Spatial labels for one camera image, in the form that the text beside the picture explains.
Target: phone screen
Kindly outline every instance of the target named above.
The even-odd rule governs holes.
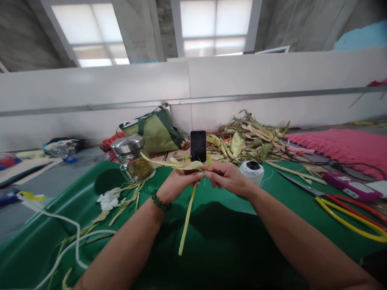
[[[191,131],[191,161],[206,161],[207,133],[205,131]]]

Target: stainless steel lid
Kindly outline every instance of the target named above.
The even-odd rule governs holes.
[[[114,141],[111,148],[116,154],[126,154],[145,146],[144,138],[141,135],[119,138]]]

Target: jar of herbs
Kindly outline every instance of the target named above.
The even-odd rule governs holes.
[[[145,141],[141,135],[133,135],[117,139],[111,145],[121,163],[121,173],[129,183],[146,179],[154,168],[151,163],[141,156],[141,152],[149,158],[145,151]]]

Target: pink knitted fabric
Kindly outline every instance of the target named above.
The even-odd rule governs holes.
[[[290,142],[314,149],[341,163],[365,163],[380,168],[387,175],[387,136],[354,130],[330,129],[324,132],[286,135]],[[364,165],[351,165],[376,180],[383,175]]]

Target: scissors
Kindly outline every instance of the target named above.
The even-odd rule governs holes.
[[[368,217],[362,215],[361,213],[357,212],[356,210],[350,208],[349,206],[347,206],[346,204],[342,203],[341,201],[339,201],[339,199],[343,200],[343,201],[347,201],[353,205],[356,205],[358,207],[361,207],[362,209],[366,210],[367,212],[371,213],[372,215],[376,216],[377,218],[379,218],[381,221],[383,221],[384,224],[387,224],[387,219],[382,216],[380,213],[378,213],[377,211],[371,209],[370,207],[367,207],[366,205],[363,205],[357,201],[354,201],[352,199],[349,199],[347,197],[343,197],[343,196],[340,196],[340,195],[326,195],[325,193],[321,192],[321,191],[318,191],[308,185],[304,185],[302,184],[301,182],[298,182],[297,180],[281,173],[281,172],[278,172],[280,175],[282,175],[283,177],[285,177],[287,180],[289,180],[290,182],[294,183],[295,185],[299,186],[300,188],[302,188],[303,190],[305,190],[306,192],[308,192],[309,194],[313,195],[315,197],[315,201],[331,216],[333,217],[335,220],[337,220],[339,223],[345,225],[347,228],[353,230],[354,232],[358,233],[359,235],[363,236],[363,237],[366,237],[368,239],[371,239],[371,240],[375,240],[375,241],[378,241],[378,242],[384,242],[384,243],[387,243],[387,232],[385,231],[387,229],[387,227],[385,226],[382,226],[380,224],[378,224],[377,222],[369,219]],[[334,204],[334,203],[331,203],[325,199],[322,199],[321,197],[322,196],[325,196],[326,198],[330,199],[331,201],[334,201],[335,203],[337,203],[338,205]],[[351,225],[350,223],[346,222],[345,220],[343,220],[342,218],[340,218],[338,215],[336,215],[328,206],[334,208],[334,209],[337,209],[338,211],[342,212],[343,214],[346,214],[347,216],[350,216],[352,218],[354,218],[355,220],[358,220],[359,222],[361,222],[362,224],[366,225],[367,227],[373,229],[374,231],[376,231],[379,236],[376,236],[376,235],[373,235],[373,234],[369,234],[365,231],[362,231],[362,230],[359,230],[358,228],[354,227],[353,225]]]

